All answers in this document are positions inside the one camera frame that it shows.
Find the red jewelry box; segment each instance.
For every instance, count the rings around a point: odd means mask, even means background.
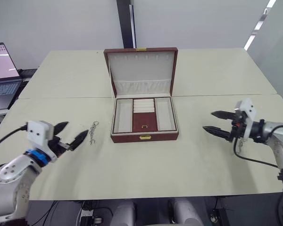
[[[115,95],[114,143],[176,140],[172,101],[177,48],[106,49]]]

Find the laptop screen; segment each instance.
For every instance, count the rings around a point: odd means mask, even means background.
[[[0,43],[0,80],[8,80],[15,77],[20,78],[5,45]]]

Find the wall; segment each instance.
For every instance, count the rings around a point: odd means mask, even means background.
[[[268,0],[134,0],[137,47],[243,48]]]
[[[123,48],[116,0],[0,0],[0,42],[23,69],[51,50]]]
[[[274,4],[248,53],[283,98],[283,0]]]

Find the gold latch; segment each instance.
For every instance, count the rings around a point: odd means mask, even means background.
[[[140,140],[151,140],[152,136],[151,135],[141,135]]]
[[[147,48],[136,48],[136,51],[147,51]]]

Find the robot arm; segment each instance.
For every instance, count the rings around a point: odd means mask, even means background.
[[[269,122],[261,119],[259,122],[253,121],[255,118],[256,110],[249,98],[240,101],[235,107],[235,113],[216,111],[212,115],[220,119],[232,120],[232,130],[227,132],[214,126],[204,126],[204,130],[217,137],[224,138],[225,140],[232,142],[235,138],[235,144],[238,138],[243,138],[243,141],[247,141],[251,138],[256,143],[263,143],[271,147],[274,152],[275,160],[277,165],[270,163],[261,162],[257,160],[247,159],[246,160],[256,161],[263,164],[275,166],[280,169],[278,179],[283,182],[283,123]]]
[[[0,169],[0,223],[24,219],[28,209],[30,187],[42,167],[55,162],[66,150],[75,150],[88,131],[80,133],[71,144],[60,142],[56,135],[68,122],[53,127],[44,121],[29,121],[27,138],[33,149],[27,150]]]

